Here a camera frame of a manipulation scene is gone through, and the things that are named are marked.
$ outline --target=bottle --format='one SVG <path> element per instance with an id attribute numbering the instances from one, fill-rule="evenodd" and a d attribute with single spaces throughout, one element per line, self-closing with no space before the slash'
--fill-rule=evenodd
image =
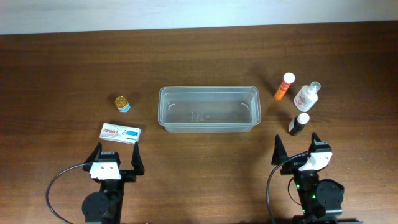
<path id="1" fill-rule="evenodd" d="M 304 129 L 305 124 L 308 123 L 310 120 L 310 116 L 307 113 L 301 113 L 297 117 L 295 117 L 290 123 L 289 123 L 289 128 L 288 132 L 289 134 L 295 136 L 301 130 Z"/>
<path id="2" fill-rule="evenodd" d="M 293 73 L 288 72 L 284 75 L 284 80 L 282 81 L 282 83 L 280 84 L 278 90 L 276 91 L 276 93 L 274 95 L 275 100 L 279 101 L 284 97 L 290 84 L 292 84 L 295 79 L 296 79 L 296 77 L 294 76 Z"/>
<path id="3" fill-rule="evenodd" d="M 318 82 L 311 82 L 310 86 L 303 86 L 294 98 L 296 107 L 300 111 L 307 112 L 317 102 L 317 93 L 320 88 L 321 84 Z"/>

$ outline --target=translucent bottle cap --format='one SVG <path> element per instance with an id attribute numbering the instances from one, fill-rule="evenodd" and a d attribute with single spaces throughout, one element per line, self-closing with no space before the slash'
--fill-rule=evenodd
<path id="1" fill-rule="evenodd" d="M 311 82 L 310 84 L 310 88 L 308 88 L 308 91 L 311 94 L 315 94 L 318 93 L 319 89 L 321 88 L 321 84 L 318 82 Z"/>
<path id="2" fill-rule="evenodd" d="M 297 117 L 297 121 L 300 124 L 307 124 L 310 121 L 310 115 L 308 115 L 307 113 L 301 113 L 298 117 Z"/>
<path id="3" fill-rule="evenodd" d="M 285 81 L 287 84 L 293 83 L 294 80 L 296 80 L 296 76 L 294 76 L 293 73 L 288 72 L 288 73 L 286 73 L 286 74 L 284 75 L 284 81 Z"/>

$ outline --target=white wall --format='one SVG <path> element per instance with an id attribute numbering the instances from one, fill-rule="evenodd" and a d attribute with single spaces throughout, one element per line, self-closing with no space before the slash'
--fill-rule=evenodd
<path id="1" fill-rule="evenodd" d="M 0 34 L 397 19 L 398 0 L 0 0 Z"/>

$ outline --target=brown wooden tabletop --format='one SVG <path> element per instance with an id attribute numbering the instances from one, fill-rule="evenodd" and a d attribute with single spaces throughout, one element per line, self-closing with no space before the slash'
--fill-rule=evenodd
<path id="1" fill-rule="evenodd" d="M 275 101 L 285 72 L 296 81 Z M 61 223 L 45 189 L 98 142 L 132 168 L 131 145 L 99 139 L 103 123 L 142 129 L 146 174 L 125 186 L 122 223 L 267 223 L 275 135 L 293 155 L 314 131 L 333 148 L 321 179 L 345 187 L 340 218 L 396 223 L 397 75 L 396 21 L 0 36 L 0 223 Z M 292 98 L 312 81 L 322 85 L 319 101 L 290 136 L 300 113 Z M 168 133 L 159 125 L 162 87 L 236 85 L 259 89 L 262 121 L 252 131 Z M 128 113 L 116 109 L 118 95 Z M 289 179 L 272 179 L 277 218 L 302 214 Z M 99 189 L 77 169 L 56 181 L 50 201 L 83 223 L 81 203 Z"/>

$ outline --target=black cable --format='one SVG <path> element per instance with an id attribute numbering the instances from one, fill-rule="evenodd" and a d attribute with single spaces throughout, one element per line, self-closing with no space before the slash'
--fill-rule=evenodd
<path id="1" fill-rule="evenodd" d="M 294 203 L 296 203 L 297 205 L 300 205 L 301 206 L 301 204 L 300 203 L 298 203 L 298 202 L 296 202 L 293 198 L 292 198 L 292 195 L 290 194 L 290 183 L 293 181 L 293 177 L 291 178 L 291 180 L 289 181 L 289 183 L 287 184 L 287 193 L 289 193 L 289 197 L 290 197 L 290 199 L 292 199 L 293 201 L 294 201 Z"/>
<path id="2" fill-rule="evenodd" d="M 269 174 L 268 182 L 267 182 L 267 206 L 268 206 L 268 212 L 269 212 L 269 216 L 270 216 L 270 218 L 271 218 L 272 224 L 276 224 L 274 215 L 272 214 L 272 211 L 271 211 L 271 203 L 270 203 L 270 201 L 269 201 L 269 185 L 270 185 L 270 183 L 271 183 L 272 175 L 274 175 L 275 171 L 276 171 L 278 168 L 280 168 L 281 166 L 283 166 L 285 163 L 287 163 L 288 161 L 291 161 L 292 159 L 295 159 L 295 158 L 297 158 L 297 157 L 300 157 L 300 156 L 306 156 L 306 153 L 300 153 L 300 154 L 297 154 L 297 155 L 295 155 L 295 156 L 290 157 L 290 158 L 287 159 L 286 161 L 284 161 L 284 162 L 282 162 L 281 164 L 277 165 L 277 166 L 271 171 L 271 173 Z"/>
<path id="3" fill-rule="evenodd" d="M 60 177 L 62 174 L 66 173 L 66 172 L 68 172 L 68 171 L 70 171 L 70 170 L 72 170 L 72 169 L 74 169 L 74 168 L 81 167 L 81 166 L 84 166 L 84 165 L 88 165 L 88 164 L 78 164 L 78 165 L 75 165 L 75 166 L 73 166 L 73 167 L 69 167 L 69 168 L 67 168 L 66 170 L 62 171 L 61 173 L 59 173 L 58 175 L 56 175 L 56 176 L 51 180 L 49 186 L 47 187 L 47 190 L 45 191 L 45 201 L 47 202 L 47 206 L 49 207 L 50 211 L 51 211 L 57 218 L 61 219 L 62 221 L 64 221 L 64 222 L 67 223 L 67 224 L 73 224 L 73 223 L 71 223 L 70 221 L 68 221 L 68 220 L 62 218 L 60 215 L 58 215 L 58 213 L 55 212 L 55 210 L 52 208 L 52 206 L 51 206 L 51 204 L 50 204 L 50 200 L 49 200 L 50 188 L 51 188 L 51 185 L 55 182 L 55 180 L 56 180 L 58 177 Z"/>

